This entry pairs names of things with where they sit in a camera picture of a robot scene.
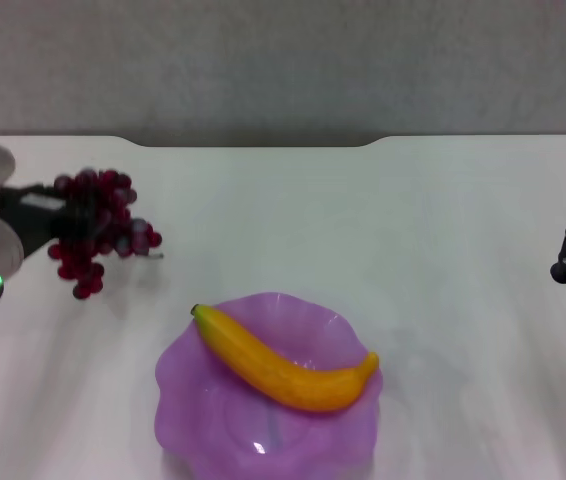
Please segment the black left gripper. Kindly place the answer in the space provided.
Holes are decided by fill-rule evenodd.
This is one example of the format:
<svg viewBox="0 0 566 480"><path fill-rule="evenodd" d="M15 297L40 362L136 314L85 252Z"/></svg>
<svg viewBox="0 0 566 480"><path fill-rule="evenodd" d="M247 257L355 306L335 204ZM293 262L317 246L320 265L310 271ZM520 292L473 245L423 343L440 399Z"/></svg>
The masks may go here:
<svg viewBox="0 0 566 480"><path fill-rule="evenodd" d="M53 239L70 232L70 210L51 187L0 188L0 219L17 235L28 258Z"/></svg>

